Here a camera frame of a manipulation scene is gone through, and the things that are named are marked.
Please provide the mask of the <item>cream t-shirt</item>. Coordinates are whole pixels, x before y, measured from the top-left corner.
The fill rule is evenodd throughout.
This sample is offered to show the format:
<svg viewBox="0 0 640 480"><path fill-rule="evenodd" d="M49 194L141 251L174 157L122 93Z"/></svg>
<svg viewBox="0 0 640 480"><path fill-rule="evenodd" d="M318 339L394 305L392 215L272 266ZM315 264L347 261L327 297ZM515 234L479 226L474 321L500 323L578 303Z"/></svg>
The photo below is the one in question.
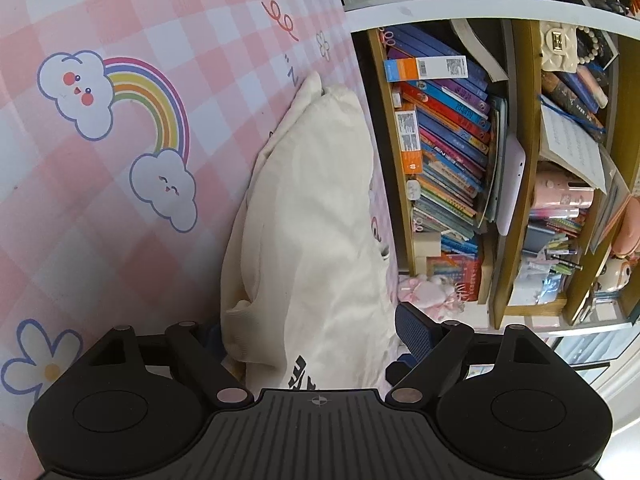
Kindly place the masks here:
<svg viewBox="0 0 640 480"><path fill-rule="evenodd" d="M375 388L398 345L360 102L311 73L257 156L221 271L222 342L251 392Z"/></svg>

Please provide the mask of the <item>pink white bunny plush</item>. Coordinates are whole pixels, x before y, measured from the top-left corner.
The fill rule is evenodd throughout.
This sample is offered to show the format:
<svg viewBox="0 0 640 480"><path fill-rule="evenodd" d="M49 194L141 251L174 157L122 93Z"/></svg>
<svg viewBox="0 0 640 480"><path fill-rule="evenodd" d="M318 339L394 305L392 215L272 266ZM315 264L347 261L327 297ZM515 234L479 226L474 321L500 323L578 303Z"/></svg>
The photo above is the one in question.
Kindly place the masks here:
<svg viewBox="0 0 640 480"><path fill-rule="evenodd" d="M446 276L406 276L398 283L397 297L436 322L452 320L464 311L457 285Z"/></svg>

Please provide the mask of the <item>small white box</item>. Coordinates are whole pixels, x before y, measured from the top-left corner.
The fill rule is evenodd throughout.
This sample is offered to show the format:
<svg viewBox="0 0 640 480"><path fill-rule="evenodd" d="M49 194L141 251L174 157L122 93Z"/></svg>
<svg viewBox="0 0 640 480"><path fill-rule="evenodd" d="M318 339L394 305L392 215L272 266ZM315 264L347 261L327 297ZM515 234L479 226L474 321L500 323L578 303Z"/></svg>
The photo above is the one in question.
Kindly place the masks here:
<svg viewBox="0 0 640 480"><path fill-rule="evenodd" d="M410 202L416 202L417 200L420 200L421 191L422 188L418 180L409 179L406 181L407 200L410 200Z"/></svg>

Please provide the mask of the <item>white tablet device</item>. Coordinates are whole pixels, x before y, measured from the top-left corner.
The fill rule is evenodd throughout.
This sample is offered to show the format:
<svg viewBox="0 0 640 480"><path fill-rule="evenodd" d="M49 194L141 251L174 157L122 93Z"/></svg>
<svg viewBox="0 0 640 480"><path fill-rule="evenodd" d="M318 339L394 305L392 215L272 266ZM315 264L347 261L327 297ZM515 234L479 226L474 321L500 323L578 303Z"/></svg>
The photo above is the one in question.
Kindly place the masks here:
<svg viewBox="0 0 640 480"><path fill-rule="evenodd" d="M518 194L524 176L526 154L518 137L510 133L506 137L504 147L502 178L499 186L496 226L501 236L507 236L510 231Z"/></svg>

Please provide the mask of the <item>pink cup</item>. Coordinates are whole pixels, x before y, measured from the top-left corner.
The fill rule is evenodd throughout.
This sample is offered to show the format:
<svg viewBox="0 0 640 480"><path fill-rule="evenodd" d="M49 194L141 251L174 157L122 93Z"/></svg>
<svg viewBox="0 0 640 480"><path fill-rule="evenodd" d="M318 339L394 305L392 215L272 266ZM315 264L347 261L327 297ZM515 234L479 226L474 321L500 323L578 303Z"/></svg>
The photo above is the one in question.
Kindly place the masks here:
<svg viewBox="0 0 640 480"><path fill-rule="evenodd" d="M536 174L532 207L542 208L589 208L594 189L578 177L564 171L539 171Z"/></svg>

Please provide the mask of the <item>flat white orange box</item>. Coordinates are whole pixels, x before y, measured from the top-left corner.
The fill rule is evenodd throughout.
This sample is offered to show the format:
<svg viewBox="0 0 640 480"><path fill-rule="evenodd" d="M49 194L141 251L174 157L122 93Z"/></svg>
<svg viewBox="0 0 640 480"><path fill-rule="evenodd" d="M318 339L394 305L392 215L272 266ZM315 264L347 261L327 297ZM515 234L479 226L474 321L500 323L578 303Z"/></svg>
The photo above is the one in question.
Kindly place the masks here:
<svg viewBox="0 0 640 480"><path fill-rule="evenodd" d="M422 146L415 110L396 110L402 171L407 176L423 171Z"/></svg>

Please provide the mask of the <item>row of colourful books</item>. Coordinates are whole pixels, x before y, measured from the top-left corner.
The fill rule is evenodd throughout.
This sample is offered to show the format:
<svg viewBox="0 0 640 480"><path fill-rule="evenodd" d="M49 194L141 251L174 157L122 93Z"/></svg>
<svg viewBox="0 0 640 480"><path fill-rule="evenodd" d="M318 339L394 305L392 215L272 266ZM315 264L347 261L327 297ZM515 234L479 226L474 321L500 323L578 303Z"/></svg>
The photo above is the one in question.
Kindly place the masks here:
<svg viewBox="0 0 640 480"><path fill-rule="evenodd" d="M496 220L503 143L509 125L506 89L509 75L493 50L484 45L470 21L400 24L380 29L382 71L390 58L465 56L469 77L388 82L383 93L394 111L390 128L409 271L446 276L462 300L484 304L489 296L495 248L491 223ZM402 171L396 110L415 110L422 146L423 171ZM410 202L406 181L416 179L420 200ZM426 260L416 273L412 236L439 232L442 254Z"/></svg>

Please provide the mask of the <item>pink checkered desk mat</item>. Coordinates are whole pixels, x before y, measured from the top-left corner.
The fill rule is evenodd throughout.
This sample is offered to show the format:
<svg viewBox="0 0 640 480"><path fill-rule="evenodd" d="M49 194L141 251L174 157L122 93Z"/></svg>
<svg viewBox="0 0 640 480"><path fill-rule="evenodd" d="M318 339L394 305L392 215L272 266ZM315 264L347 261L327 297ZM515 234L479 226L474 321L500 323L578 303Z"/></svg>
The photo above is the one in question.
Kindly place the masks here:
<svg viewBox="0 0 640 480"><path fill-rule="evenodd" d="M115 325L217 316L255 160L310 72L363 89L341 0L1 0L1 474Z"/></svg>

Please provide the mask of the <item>white orange usmile box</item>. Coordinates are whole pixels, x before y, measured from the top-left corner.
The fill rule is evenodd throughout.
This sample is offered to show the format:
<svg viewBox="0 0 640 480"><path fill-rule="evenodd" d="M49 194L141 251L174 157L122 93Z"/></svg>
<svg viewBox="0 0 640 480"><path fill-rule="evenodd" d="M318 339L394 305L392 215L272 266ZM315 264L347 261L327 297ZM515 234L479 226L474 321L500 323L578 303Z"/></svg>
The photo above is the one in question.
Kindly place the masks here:
<svg viewBox="0 0 640 480"><path fill-rule="evenodd" d="M390 58L384 61L388 82L468 78L465 56L427 56L426 58Z"/></svg>

